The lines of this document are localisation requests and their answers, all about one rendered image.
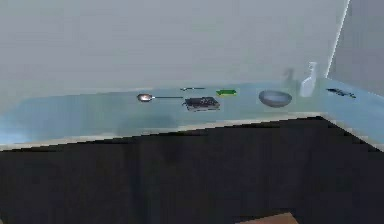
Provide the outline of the black utensil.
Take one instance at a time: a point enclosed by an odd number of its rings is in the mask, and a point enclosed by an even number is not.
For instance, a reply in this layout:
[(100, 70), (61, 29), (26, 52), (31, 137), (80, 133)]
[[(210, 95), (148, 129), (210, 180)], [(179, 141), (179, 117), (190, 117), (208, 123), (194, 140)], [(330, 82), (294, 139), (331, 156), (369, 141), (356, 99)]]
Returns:
[(339, 95), (339, 96), (348, 96), (350, 98), (356, 98), (356, 96), (351, 93), (351, 92), (347, 92), (347, 91), (344, 91), (344, 90), (341, 90), (341, 89), (337, 89), (337, 88), (327, 88), (326, 89), (328, 92), (331, 92), (331, 93), (334, 93), (336, 95)]

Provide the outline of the white spray bottle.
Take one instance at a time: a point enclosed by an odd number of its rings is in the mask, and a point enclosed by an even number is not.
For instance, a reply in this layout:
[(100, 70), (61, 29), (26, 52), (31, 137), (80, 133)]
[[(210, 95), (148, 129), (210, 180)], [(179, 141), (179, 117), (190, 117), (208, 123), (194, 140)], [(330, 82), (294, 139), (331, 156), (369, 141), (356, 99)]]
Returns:
[(301, 82), (299, 94), (301, 97), (310, 97), (317, 81), (317, 63), (309, 63), (309, 76)]

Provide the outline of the grey blue mixing bowl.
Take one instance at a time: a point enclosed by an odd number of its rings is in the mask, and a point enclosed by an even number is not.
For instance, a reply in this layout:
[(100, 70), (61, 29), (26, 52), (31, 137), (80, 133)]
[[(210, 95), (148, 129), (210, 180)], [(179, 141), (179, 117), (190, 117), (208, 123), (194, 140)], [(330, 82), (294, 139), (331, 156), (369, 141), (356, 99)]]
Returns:
[(269, 107), (280, 108), (290, 104), (292, 96), (282, 91), (264, 90), (259, 93), (259, 100)]

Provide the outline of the black kitchen counter cabinet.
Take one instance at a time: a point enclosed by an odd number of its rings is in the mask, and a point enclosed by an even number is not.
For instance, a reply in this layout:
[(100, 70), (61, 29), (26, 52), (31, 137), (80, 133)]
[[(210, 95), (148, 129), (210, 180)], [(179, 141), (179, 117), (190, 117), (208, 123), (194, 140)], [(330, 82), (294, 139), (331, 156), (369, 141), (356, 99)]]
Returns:
[(177, 89), (21, 102), (0, 115), (0, 220), (384, 224), (384, 97), (325, 80), (270, 108), (262, 84), (234, 90), (199, 112)]

